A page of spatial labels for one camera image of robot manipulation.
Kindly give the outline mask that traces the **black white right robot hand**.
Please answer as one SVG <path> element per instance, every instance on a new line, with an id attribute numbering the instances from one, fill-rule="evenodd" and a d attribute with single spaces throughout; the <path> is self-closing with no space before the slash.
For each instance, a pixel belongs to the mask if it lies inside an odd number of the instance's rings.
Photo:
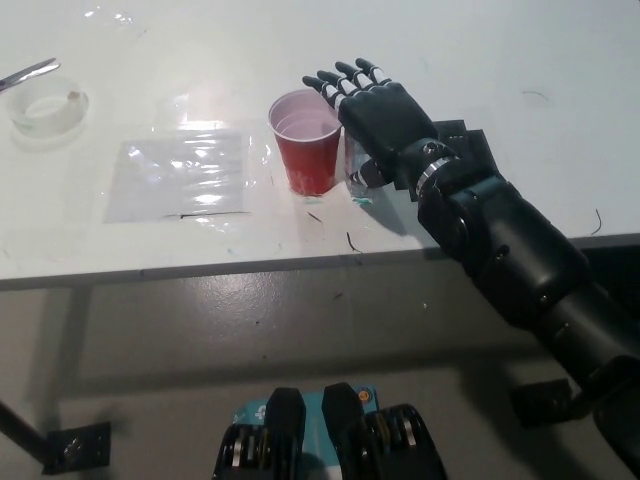
<path id="1" fill-rule="evenodd" d="M 333 71 L 304 76 L 335 110 L 348 137 L 368 155 L 349 179 L 363 187 L 380 188 L 399 182 L 415 190 L 428 166 L 424 146 L 437 142 L 437 129 L 402 84 L 370 61 L 337 62 Z"/>

